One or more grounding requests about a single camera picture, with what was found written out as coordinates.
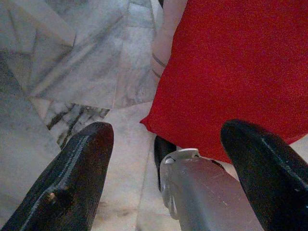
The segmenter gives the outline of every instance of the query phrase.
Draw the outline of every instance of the red cloth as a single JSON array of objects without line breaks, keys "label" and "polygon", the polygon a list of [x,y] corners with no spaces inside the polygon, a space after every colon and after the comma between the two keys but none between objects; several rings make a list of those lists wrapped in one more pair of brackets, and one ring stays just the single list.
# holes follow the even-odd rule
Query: red cloth
[{"label": "red cloth", "polygon": [[308,133],[308,3],[189,0],[149,115],[149,131],[230,162],[228,119],[292,143]]}]

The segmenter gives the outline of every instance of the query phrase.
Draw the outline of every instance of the silver metal part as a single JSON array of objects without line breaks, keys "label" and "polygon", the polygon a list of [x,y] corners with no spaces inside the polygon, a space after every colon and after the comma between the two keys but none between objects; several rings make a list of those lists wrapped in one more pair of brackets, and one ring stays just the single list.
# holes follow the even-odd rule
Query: silver metal part
[{"label": "silver metal part", "polygon": [[241,185],[197,149],[168,154],[160,164],[161,193],[182,231],[262,231]]}]

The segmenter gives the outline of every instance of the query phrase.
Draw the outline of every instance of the red cushion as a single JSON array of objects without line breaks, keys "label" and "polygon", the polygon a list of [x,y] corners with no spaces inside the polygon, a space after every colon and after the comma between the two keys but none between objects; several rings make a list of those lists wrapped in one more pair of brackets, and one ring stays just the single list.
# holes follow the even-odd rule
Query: red cushion
[{"label": "red cushion", "polygon": [[292,143],[308,133],[308,3],[189,0],[149,115],[149,131],[230,162],[228,119]]}]

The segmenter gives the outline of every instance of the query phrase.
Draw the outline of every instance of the gray metal tube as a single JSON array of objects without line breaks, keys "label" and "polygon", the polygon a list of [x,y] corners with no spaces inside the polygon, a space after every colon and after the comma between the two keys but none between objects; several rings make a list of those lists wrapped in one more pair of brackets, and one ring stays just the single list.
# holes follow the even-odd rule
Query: gray metal tube
[{"label": "gray metal tube", "polygon": [[160,165],[161,192],[182,231],[262,231],[240,183],[197,149],[168,154]]}]

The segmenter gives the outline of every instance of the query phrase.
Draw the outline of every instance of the red fabric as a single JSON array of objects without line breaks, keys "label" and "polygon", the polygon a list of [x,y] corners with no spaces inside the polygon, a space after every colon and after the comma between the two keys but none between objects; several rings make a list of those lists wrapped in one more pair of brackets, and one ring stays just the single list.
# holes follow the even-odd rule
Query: red fabric
[{"label": "red fabric", "polygon": [[189,0],[149,131],[230,162],[222,124],[244,119],[292,143],[308,133],[308,3]]}]

